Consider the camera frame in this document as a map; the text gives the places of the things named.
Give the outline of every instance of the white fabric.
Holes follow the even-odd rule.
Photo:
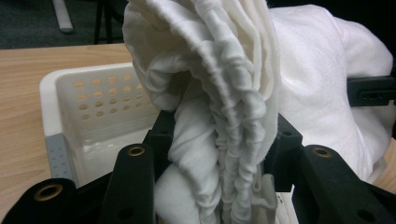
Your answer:
[[[394,108],[350,109],[346,82],[388,75],[392,57],[324,8],[130,0],[123,32],[152,102],[177,109],[173,165],[155,187],[165,223],[296,223],[289,194],[274,217],[271,177],[257,169],[278,112],[304,145],[337,150],[362,179],[388,148]]]

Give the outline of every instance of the white cloth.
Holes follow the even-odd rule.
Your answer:
[[[274,218],[271,177],[257,169],[278,112],[304,145],[337,150],[362,179],[388,148],[394,108],[350,109],[346,82],[388,75],[392,57],[324,8],[130,0],[123,32],[152,102],[177,109],[174,164],[155,187],[165,223],[296,223],[288,194]]]

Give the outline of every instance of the white plastic basket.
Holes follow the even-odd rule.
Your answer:
[[[50,73],[40,97],[51,175],[78,187],[111,172],[119,150],[141,143],[159,114],[131,63]]]

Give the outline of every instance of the dark carpet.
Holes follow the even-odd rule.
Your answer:
[[[80,46],[93,44],[95,0],[64,0],[74,33],[59,31],[51,0],[0,0],[0,49]],[[114,43],[122,42],[122,25],[113,20]],[[102,19],[101,35],[105,35]]]

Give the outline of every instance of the gathered fabric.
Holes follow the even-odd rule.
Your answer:
[[[388,75],[392,56],[322,7],[130,0],[123,33],[152,103],[176,110],[172,164],[155,185],[165,223],[296,223],[290,195],[260,167],[278,113],[361,179],[388,148],[394,108],[351,109],[346,83]]]

